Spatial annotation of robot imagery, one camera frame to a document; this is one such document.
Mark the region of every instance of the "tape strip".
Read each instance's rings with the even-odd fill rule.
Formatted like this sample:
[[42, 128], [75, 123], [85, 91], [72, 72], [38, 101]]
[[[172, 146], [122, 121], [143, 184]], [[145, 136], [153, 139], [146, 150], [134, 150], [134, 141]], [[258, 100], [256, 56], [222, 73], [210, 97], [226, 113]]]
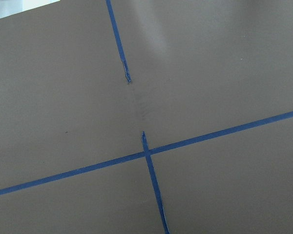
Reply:
[[112, 27], [113, 27], [113, 31], [114, 31], [114, 36], [115, 36], [115, 39], [116, 39], [116, 44], [117, 44], [117, 48], [118, 48], [118, 52], [119, 52], [119, 56], [121, 57], [121, 61], [123, 62], [123, 66], [124, 66], [124, 70], [125, 70], [125, 76], [127, 78], [128, 83], [130, 83], [131, 78], [130, 78], [130, 74], [129, 74], [129, 69], [128, 69], [128, 66], [127, 66], [127, 61], [126, 61], [126, 58], [125, 58], [121, 37], [120, 37], [119, 32], [118, 32], [118, 28], [117, 28], [117, 24], [116, 24], [116, 20], [115, 20], [115, 16], [114, 16], [111, 1], [106, 0], [106, 5], [107, 5], [109, 17], [111, 19], [111, 23], [112, 23]]
[[49, 183], [49, 182], [52, 182], [52, 181], [55, 181], [55, 180], [64, 179], [64, 178], [68, 178], [68, 177], [71, 177], [71, 176], [76, 176], [76, 175], [79, 175], [79, 174], [91, 172], [91, 171], [94, 171], [94, 170], [97, 170], [97, 169], [100, 169], [100, 168], [109, 167], [109, 166], [120, 164], [120, 163], [123, 163], [123, 162], [128, 162], [128, 161], [135, 160], [135, 159], [138, 159], [138, 158], [141, 158], [141, 157], [144, 157], [144, 152], [139, 152], [139, 153], [136, 153], [136, 154], [133, 154], [133, 155], [128, 155], [128, 156], [125, 156], [125, 157], [120, 157], [120, 158], [109, 160], [109, 161], [106, 161], [106, 162], [101, 162], [101, 163], [94, 164], [94, 165], [91, 165], [91, 166], [78, 168], [78, 169], [75, 169], [75, 170], [72, 170], [72, 171], [69, 171], [69, 172], [64, 172], [64, 173], [61, 173], [61, 174], [52, 175], [52, 176], [45, 177], [45, 178], [42, 178], [42, 179], [33, 180], [33, 181], [30, 181], [30, 182], [15, 185], [15, 186], [12, 186], [12, 187], [9, 187], [9, 188], [0, 189], [0, 195], [8, 194], [8, 193], [11, 193], [11, 192], [15, 192], [15, 191], [18, 191], [18, 190], [21, 190], [21, 189], [34, 187], [34, 186], [41, 185], [41, 184], [46, 184], [46, 183]]
[[161, 153], [161, 152], [164, 152], [164, 151], [167, 151], [167, 150], [176, 149], [176, 148], [179, 148], [179, 147], [183, 147], [183, 146], [186, 146], [186, 145], [191, 145], [191, 144], [201, 142], [201, 141], [204, 141], [204, 140], [209, 140], [209, 139], [213, 139], [213, 138], [216, 138], [216, 137], [221, 137], [221, 136], [224, 136], [224, 135], [240, 132], [240, 131], [243, 131], [243, 130], [247, 130], [247, 129], [250, 129], [250, 128], [255, 128], [255, 127], [258, 127], [258, 126], [261, 126], [261, 125], [277, 122], [277, 121], [284, 120], [284, 119], [287, 119], [287, 118], [292, 118], [292, 117], [293, 117], [293, 111], [292, 112], [287, 112], [287, 113], [284, 113], [284, 114], [281, 114], [281, 115], [273, 116], [273, 117], [270, 117], [270, 118], [264, 118], [264, 119], [257, 120], [257, 121], [251, 122], [251, 123], [242, 124], [242, 125], [235, 126], [235, 127], [232, 127], [232, 128], [227, 128], [227, 129], [224, 129], [224, 130], [221, 130], [221, 131], [218, 131], [218, 132], [209, 133], [209, 134], [202, 135], [202, 136], [197, 136], [197, 137], [190, 138], [190, 139], [187, 139], [187, 140], [182, 140], [182, 141], [172, 143], [172, 144], [169, 144], [169, 145], [160, 146], [158, 148], [151, 149], [150, 153], [151, 153], [151, 155], [158, 154], [158, 153]]
[[[187, 139], [187, 140], [182, 140], [182, 141], [179, 141], [179, 142], [176, 142], [176, 143], [172, 143], [172, 144], [169, 144], [169, 145], [164, 145], [164, 146], [154, 148], [154, 149], [151, 149], [151, 150], [148, 149], [148, 152], [150, 153], [150, 155], [154, 155], [154, 154], [158, 154], [158, 153], [161, 153], [161, 152], [164, 152], [164, 151], [167, 151], [167, 150], [176, 149], [176, 148], [179, 148], [179, 147], [194, 144], [194, 143], [201, 142], [201, 141], [204, 141], [204, 140], [221, 137], [221, 136], [224, 136], [224, 135], [240, 132], [240, 131], [243, 131], [243, 130], [247, 130], [247, 129], [250, 129], [250, 128], [258, 127], [258, 126], [261, 126], [261, 125], [277, 122], [277, 121], [284, 120], [284, 119], [287, 119], [287, 118], [292, 118], [292, 117], [293, 117], [293, 111], [292, 112], [287, 112], [287, 113], [284, 113], [284, 114], [281, 114], [281, 115], [273, 116], [273, 117], [270, 117], [270, 118], [261, 119], [261, 120], [254, 121], [254, 122], [251, 122], [251, 123], [242, 124], [242, 125], [239, 125], [239, 126], [236, 126], [236, 127], [224, 129], [224, 130], [221, 130], [221, 131], [218, 131], [218, 132], [214, 132], [214, 133], [210, 133], [210, 134], [206, 134], [206, 135], [202, 135], [202, 136], [197, 136], [197, 137], [190, 138], [190, 139]], [[94, 171], [94, 170], [97, 170], [97, 169], [100, 169], [100, 168], [116, 165], [116, 164], [119, 164], [119, 163], [135, 160], [135, 159], [138, 159], [138, 158], [142, 158], [144, 156], [145, 156], [145, 152], [139, 152], [139, 153], [136, 153], [136, 154], [125, 156], [125, 157], [120, 157], [120, 158], [109, 160], [109, 161], [106, 161], [106, 162], [101, 162], [101, 163], [98, 163], [98, 164], [95, 164], [95, 165], [75, 169], [75, 170], [72, 170], [72, 171], [69, 171], [69, 172], [64, 172], [64, 173], [61, 173], [61, 174], [52, 175], [52, 176], [49, 176], [49, 177], [46, 177], [46, 178], [34, 180], [34, 181], [27, 182], [27, 183], [24, 183], [24, 184], [15, 185], [15, 186], [12, 186], [12, 187], [9, 187], [9, 188], [0, 189], [0, 195], [15, 192], [15, 191], [18, 191], [18, 190], [21, 190], [21, 189], [30, 188], [30, 187], [37, 186], [37, 185], [40, 185], [40, 184], [49, 183], [49, 182], [52, 182], [52, 181], [55, 181], [55, 180], [64, 179], [64, 178], [67, 178], [67, 177], [79, 175], [79, 174], [82, 174], [82, 173]]]
[[143, 150], [144, 150], [145, 157], [146, 157], [148, 171], [150, 172], [150, 176], [151, 176], [151, 181], [152, 181], [152, 185], [153, 185], [153, 189], [154, 189], [154, 193], [155, 193], [155, 197], [156, 197], [156, 201], [157, 201], [157, 206], [160, 211], [162, 224], [163, 224], [163, 227], [165, 230], [165, 234], [169, 234], [169, 230], [168, 230], [168, 226], [167, 226], [166, 218], [165, 218], [165, 213], [164, 213], [164, 207], [163, 207], [163, 203], [162, 203], [161, 192], [160, 192], [160, 188], [157, 183], [156, 174], [155, 174], [153, 162], [151, 159], [151, 154], [148, 149], [147, 137], [144, 132], [142, 133], [142, 145], [143, 145]]

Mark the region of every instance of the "blue tape line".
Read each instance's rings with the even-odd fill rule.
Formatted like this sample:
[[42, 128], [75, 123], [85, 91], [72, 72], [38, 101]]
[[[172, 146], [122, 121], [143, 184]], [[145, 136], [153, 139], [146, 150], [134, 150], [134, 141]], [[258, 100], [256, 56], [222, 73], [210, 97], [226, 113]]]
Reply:
[[142, 133], [142, 145], [143, 145], [143, 150], [144, 150], [144, 153], [146, 156], [147, 167], [148, 167], [148, 171], [150, 172], [152, 185], [153, 185], [153, 189], [154, 189], [154, 193], [155, 193], [155, 197], [156, 197], [156, 201], [157, 201], [157, 206], [160, 211], [165, 234], [169, 234], [169, 230], [168, 230], [168, 226], [167, 226], [167, 222], [166, 222], [166, 218], [165, 218], [165, 213], [164, 213], [164, 207], [163, 207], [163, 203], [162, 203], [161, 192], [160, 192], [160, 188], [157, 183], [156, 174], [155, 174], [153, 162], [151, 159], [151, 154], [148, 149], [147, 137], [144, 132]]
[[0, 195], [8, 194], [8, 193], [11, 193], [11, 192], [15, 192], [15, 191], [18, 191], [18, 190], [21, 190], [21, 189], [34, 187], [34, 186], [41, 185], [41, 184], [46, 184], [46, 183], [49, 183], [49, 182], [52, 182], [52, 181], [55, 181], [55, 180], [59, 180], [59, 179], [64, 179], [64, 178], [68, 178], [68, 177], [71, 177], [71, 176], [76, 176], [76, 175], [83, 174], [83, 173], [86, 173], [86, 172], [91, 172], [91, 171], [94, 171], [94, 170], [97, 170], [97, 169], [100, 169], [100, 168], [109, 167], [109, 166], [120, 164], [120, 163], [123, 163], [123, 162], [128, 162], [128, 161], [135, 160], [135, 159], [138, 159], [138, 158], [141, 158], [141, 157], [144, 157], [144, 152], [139, 152], [139, 153], [136, 153], [136, 154], [133, 154], [133, 155], [127, 155], [125, 157], [120, 157], [120, 158], [117, 158], [117, 159], [109, 160], [109, 161], [106, 161], [106, 162], [101, 162], [101, 163], [94, 164], [94, 165], [91, 165], [91, 166], [78, 168], [78, 169], [75, 169], [75, 170], [72, 170], [72, 171], [69, 171], [69, 172], [64, 172], [64, 173], [61, 173], [61, 174], [52, 175], [52, 176], [49, 176], [49, 177], [45, 177], [45, 178], [42, 178], [42, 179], [37, 179], [37, 180], [34, 180], [34, 181], [30, 181], [30, 182], [27, 182], [27, 183], [24, 183], [24, 184], [15, 185], [15, 186], [5, 188], [5, 189], [0, 189]]
[[[224, 135], [240, 132], [240, 131], [243, 131], [243, 130], [247, 130], [247, 129], [250, 129], [250, 128], [258, 127], [258, 126], [261, 126], [261, 125], [277, 122], [277, 121], [284, 120], [284, 119], [287, 119], [287, 118], [292, 118], [292, 117], [293, 117], [293, 111], [288, 112], [288, 113], [284, 113], [284, 114], [281, 114], [281, 115], [273, 116], [273, 117], [270, 117], [270, 118], [261, 119], [261, 120], [254, 121], [254, 122], [251, 122], [251, 123], [242, 124], [242, 125], [239, 125], [239, 126], [236, 126], [236, 127], [224, 129], [224, 130], [221, 130], [221, 131], [218, 131], [218, 132], [214, 132], [214, 133], [210, 133], [210, 134], [206, 134], [206, 135], [202, 135], [202, 136], [197, 136], [197, 137], [190, 138], [190, 139], [187, 139], [187, 140], [182, 140], [182, 141], [179, 141], [179, 142], [176, 142], [176, 143], [173, 143], [173, 144], [164, 145], [164, 146], [154, 148], [154, 149], [151, 149], [151, 150], [148, 149], [148, 152], [149, 152], [150, 155], [154, 155], [154, 154], [158, 154], [158, 153], [161, 153], [161, 152], [164, 152], [164, 151], [167, 151], [167, 150], [176, 149], [176, 148], [179, 148], [179, 147], [182, 147], [182, 146], [187, 146], [187, 145], [194, 144], [194, 143], [197, 143], [197, 142], [201, 142], [201, 141], [204, 141], [204, 140], [213, 139], [213, 138], [216, 138], [216, 137], [221, 137], [221, 136], [224, 136]], [[82, 173], [94, 171], [94, 170], [97, 170], [97, 169], [100, 169], [100, 168], [116, 165], [116, 164], [119, 164], [119, 163], [135, 160], [135, 159], [138, 159], [138, 158], [142, 158], [144, 156], [145, 156], [145, 152], [139, 152], [139, 153], [136, 153], [136, 154], [132, 154], [132, 155], [120, 157], [120, 158], [117, 158], [117, 159], [109, 160], [109, 161], [106, 161], [106, 162], [101, 162], [101, 163], [98, 163], [98, 164], [95, 164], [95, 165], [75, 169], [75, 170], [72, 170], [72, 171], [69, 171], [69, 172], [64, 172], [64, 173], [61, 173], [61, 174], [52, 175], [52, 176], [49, 176], [49, 177], [46, 177], [46, 178], [34, 180], [34, 181], [27, 182], [27, 183], [24, 183], [24, 184], [15, 185], [15, 186], [12, 186], [12, 187], [9, 187], [9, 188], [0, 189], [0, 195], [15, 192], [15, 191], [25, 189], [25, 188], [30, 188], [30, 187], [37, 186], [37, 185], [40, 185], [40, 184], [45, 184], [45, 183], [52, 182], [52, 181], [55, 181], [55, 180], [59, 180], [59, 179], [79, 175], [79, 174], [82, 174]]]
[[124, 70], [125, 70], [125, 76], [127, 78], [128, 83], [130, 83], [131, 78], [130, 78], [130, 74], [129, 74], [129, 69], [128, 69], [128, 66], [127, 66], [127, 61], [126, 61], [126, 58], [125, 58], [121, 37], [120, 37], [119, 32], [118, 32], [118, 28], [117, 28], [117, 24], [116, 24], [116, 20], [115, 20], [115, 16], [114, 16], [111, 1], [106, 0], [106, 5], [107, 5], [109, 17], [111, 19], [111, 23], [112, 23], [112, 27], [113, 27], [113, 31], [114, 31], [114, 36], [115, 36], [115, 39], [116, 39], [116, 44], [117, 44], [117, 48], [118, 48], [118, 52], [119, 52], [119, 56], [121, 57], [121, 61], [123, 62], [123, 66], [124, 66]]
[[270, 118], [264, 118], [264, 119], [257, 120], [257, 121], [251, 122], [251, 123], [242, 124], [242, 125], [235, 126], [235, 127], [232, 127], [232, 128], [227, 128], [227, 129], [224, 129], [224, 130], [221, 130], [221, 131], [218, 131], [218, 132], [209, 133], [209, 134], [202, 135], [202, 136], [197, 136], [197, 137], [190, 138], [190, 139], [187, 139], [187, 140], [182, 140], [182, 141], [172, 143], [172, 144], [169, 144], [169, 145], [160, 146], [158, 148], [151, 149], [150, 153], [152, 155], [158, 154], [158, 153], [161, 153], [161, 152], [164, 152], [164, 151], [167, 151], [167, 150], [176, 149], [176, 148], [179, 148], [179, 147], [183, 147], [183, 146], [186, 146], [186, 145], [191, 145], [191, 144], [201, 142], [201, 141], [204, 141], [204, 140], [213, 139], [213, 138], [216, 138], [216, 137], [221, 137], [221, 136], [224, 136], [224, 135], [240, 132], [240, 131], [243, 131], [243, 130], [247, 130], [247, 129], [250, 129], [250, 128], [255, 128], [255, 127], [258, 127], [258, 126], [261, 126], [261, 125], [277, 122], [277, 121], [284, 120], [284, 119], [287, 119], [287, 118], [292, 118], [292, 117], [293, 117], [293, 111], [287, 112], [287, 113], [284, 113], [284, 114], [281, 114], [281, 115], [273, 116], [273, 117], [270, 117]]

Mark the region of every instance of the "gray surface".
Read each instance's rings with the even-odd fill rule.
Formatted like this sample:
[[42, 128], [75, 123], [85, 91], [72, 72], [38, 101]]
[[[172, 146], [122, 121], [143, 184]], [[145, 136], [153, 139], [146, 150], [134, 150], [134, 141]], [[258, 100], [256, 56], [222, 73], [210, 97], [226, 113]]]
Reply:
[[128, 89], [105, 1], [0, 19], [0, 188], [141, 151]]
[[293, 234], [293, 118], [152, 160], [172, 234]]
[[[112, 4], [130, 85], [104, 0], [0, 19], [0, 189], [293, 110], [293, 0]], [[293, 233], [292, 119], [153, 159], [172, 233]], [[0, 196], [0, 233], [162, 233], [124, 165]]]
[[293, 110], [293, 0], [112, 3], [150, 147]]
[[0, 196], [0, 234], [162, 230], [144, 158]]

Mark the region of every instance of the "gray painted surface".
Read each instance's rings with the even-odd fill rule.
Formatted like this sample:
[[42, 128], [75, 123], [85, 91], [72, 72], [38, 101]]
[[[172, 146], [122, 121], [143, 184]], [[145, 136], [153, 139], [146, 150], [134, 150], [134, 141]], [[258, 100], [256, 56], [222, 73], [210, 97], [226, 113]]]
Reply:
[[113, 0], [157, 147], [293, 110], [293, 0]]
[[141, 151], [128, 89], [105, 1], [0, 19], [0, 188]]
[[293, 119], [152, 159], [172, 234], [293, 234]]
[[144, 158], [0, 196], [0, 234], [162, 229]]
[[[130, 85], [104, 0], [0, 19], [0, 189], [293, 110], [293, 0], [112, 4]], [[172, 233], [293, 233], [293, 119], [153, 158]], [[0, 196], [0, 234], [162, 233], [142, 161]]]

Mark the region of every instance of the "blue painter's tape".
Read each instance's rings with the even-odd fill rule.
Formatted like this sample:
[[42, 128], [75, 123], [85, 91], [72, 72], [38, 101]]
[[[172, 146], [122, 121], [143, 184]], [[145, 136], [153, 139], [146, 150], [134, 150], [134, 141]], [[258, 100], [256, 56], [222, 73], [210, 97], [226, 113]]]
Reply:
[[164, 152], [164, 151], [167, 151], [167, 150], [176, 149], [176, 148], [179, 148], [179, 147], [183, 147], [183, 146], [186, 146], [186, 145], [191, 145], [191, 144], [201, 142], [201, 141], [204, 141], [204, 140], [213, 139], [213, 138], [216, 138], [216, 137], [221, 137], [221, 136], [224, 136], [224, 135], [240, 132], [240, 131], [243, 131], [243, 130], [247, 130], [247, 129], [250, 129], [250, 128], [255, 128], [255, 127], [258, 127], [258, 126], [261, 126], [261, 125], [277, 122], [277, 121], [284, 120], [284, 119], [287, 119], [287, 118], [292, 118], [292, 117], [293, 117], [293, 111], [287, 112], [287, 113], [284, 113], [284, 114], [281, 114], [281, 115], [273, 116], [273, 117], [270, 117], [270, 118], [257, 120], [257, 121], [251, 122], [251, 123], [242, 124], [242, 125], [235, 126], [235, 127], [232, 127], [232, 128], [227, 128], [227, 129], [224, 129], [224, 130], [221, 130], [221, 131], [218, 131], [218, 132], [209, 133], [209, 134], [202, 135], [202, 136], [197, 136], [197, 137], [190, 138], [190, 139], [187, 139], [187, 140], [182, 140], [182, 141], [172, 143], [172, 144], [169, 144], [169, 145], [160, 146], [158, 148], [151, 149], [150, 153], [152, 155], [153, 154], [158, 154], [158, 153], [161, 153], [161, 152]]
[[55, 180], [59, 180], [59, 179], [64, 179], [64, 178], [68, 178], [71, 176], [76, 176], [76, 175], [79, 175], [82, 173], [91, 172], [91, 171], [94, 171], [94, 170], [97, 170], [100, 168], [109, 167], [109, 166], [116, 165], [116, 164], [123, 163], [123, 162], [128, 162], [128, 161], [138, 159], [141, 157], [144, 157], [144, 152], [139, 152], [139, 153], [136, 153], [133, 155], [127, 155], [125, 157], [120, 157], [120, 158], [112, 159], [112, 160], [109, 160], [106, 162], [101, 162], [101, 163], [98, 163], [95, 165], [78, 168], [78, 169], [75, 169], [75, 170], [72, 170], [69, 172], [64, 172], [61, 174], [52, 175], [49, 177], [37, 179], [34, 181], [30, 181], [30, 182], [27, 182], [24, 184], [15, 185], [15, 186], [5, 188], [5, 189], [0, 189], [0, 195], [12, 193], [12, 192], [15, 192], [15, 191], [18, 191], [21, 189], [26, 189], [26, 188], [30, 188], [30, 187], [41, 185], [41, 184], [46, 184], [46, 183], [49, 183], [49, 182], [52, 182]]
[[160, 211], [165, 234], [169, 234], [169, 230], [168, 230], [168, 226], [167, 226], [167, 222], [166, 222], [166, 218], [165, 218], [165, 213], [164, 213], [164, 207], [163, 207], [163, 203], [162, 203], [161, 192], [160, 192], [160, 188], [157, 183], [156, 174], [155, 174], [153, 162], [151, 159], [151, 154], [148, 149], [147, 137], [144, 132], [142, 133], [142, 145], [143, 145], [143, 150], [144, 150], [144, 153], [146, 156], [147, 167], [148, 167], [148, 171], [150, 172], [151, 181], [152, 181], [152, 185], [153, 185], [153, 189], [154, 189], [154, 193], [155, 193], [155, 197], [156, 197], [156, 201], [157, 201], [157, 206]]
[[119, 52], [119, 56], [121, 57], [121, 61], [123, 62], [123, 66], [124, 66], [124, 70], [125, 70], [125, 76], [127, 78], [128, 83], [130, 83], [131, 78], [130, 78], [130, 74], [129, 74], [129, 69], [128, 69], [128, 66], [127, 66], [127, 61], [126, 61], [126, 58], [125, 58], [121, 37], [120, 37], [119, 32], [118, 32], [118, 28], [117, 28], [117, 24], [116, 24], [116, 20], [115, 20], [115, 16], [114, 16], [111, 1], [106, 0], [106, 5], [107, 5], [109, 17], [111, 19], [111, 23], [112, 23], [112, 27], [113, 27], [113, 31], [114, 31], [114, 36], [115, 36], [115, 39], [116, 39], [116, 44], [117, 44], [117, 48], [118, 48], [118, 52]]
[[[132, 154], [132, 155], [120, 157], [120, 158], [117, 158], [117, 159], [109, 160], [109, 161], [106, 161], [106, 162], [101, 162], [101, 163], [98, 163], [98, 164], [95, 164], [95, 165], [75, 169], [75, 170], [72, 170], [72, 171], [69, 171], [69, 172], [64, 172], [64, 173], [61, 173], [61, 174], [52, 175], [52, 176], [49, 176], [49, 177], [46, 177], [46, 178], [37, 179], [37, 180], [30, 181], [30, 182], [27, 182], [27, 183], [24, 183], [24, 184], [15, 185], [15, 186], [12, 186], [12, 187], [9, 187], [9, 188], [0, 189], [0, 195], [15, 192], [15, 191], [18, 191], [18, 190], [21, 190], [21, 189], [30, 188], [30, 187], [37, 186], [37, 185], [40, 185], [40, 184], [49, 183], [49, 182], [52, 182], [52, 181], [55, 181], [55, 180], [64, 179], [64, 178], [67, 178], [67, 177], [79, 175], [79, 174], [82, 174], [82, 173], [94, 171], [94, 170], [97, 170], [97, 169], [100, 169], [100, 168], [116, 165], [116, 164], [119, 164], [119, 163], [135, 160], [135, 159], [144, 157], [145, 154], [148, 154], [148, 155], [158, 154], [158, 153], [161, 153], [161, 152], [164, 152], [164, 151], [167, 151], [167, 150], [176, 149], [176, 148], [179, 148], [179, 147], [187, 146], [187, 145], [194, 144], [194, 143], [197, 143], [197, 142], [201, 142], [201, 141], [204, 141], [204, 140], [221, 137], [221, 136], [224, 136], [224, 135], [240, 132], [240, 131], [243, 131], [243, 130], [247, 130], [247, 129], [250, 129], [250, 128], [258, 127], [258, 126], [261, 126], [261, 125], [277, 122], [277, 121], [284, 120], [284, 119], [287, 119], [287, 118], [292, 118], [292, 117], [293, 117], [293, 111], [288, 112], [288, 113], [284, 113], [284, 114], [281, 114], [281, 115], [273, 116], [273, 117], [270, 117], [270, 118], [261, 119], [261, 120], [254, 121], [254, 122], [251, 122], [251, 123], [242, 124], [242, 125], [239, 125], [239, 126], [236, 126], [236, 127], [224, 129], [224, 130], [221, 130], [221, 131], [218, 131], [218, 132], [214, 132], [214, 133], [210, 133], [210, 134], [206, 134], [206, 135], [202, 135], [202, 136], [197, 136], [197, 137], [187, 139], [187, 140], [182, 140], [182, 141], [179, 141], [179, 142], [176, 142], [176, 143], [173, 143], [173, 144], [164, 145], [164, 146], [154, 148], [154, 149], [151, 149], [151, 150], [148, 149], [147, 139], [146, 139], [145, 134], [143, 133], [142, 141], [143, 141], [143, 146], [144, 146], [144, 150], [145, 150], [144, 152], [139, 152], [139, 153], [136, 153], [136, 154]], [[152, 170], [153, 163], [151, 161], [151, 157], [148, 156], [146, 158], [149, 158], [147, 160], [147, 162], [148, 162], [148, 166], [150, 165], [150, 168]]]

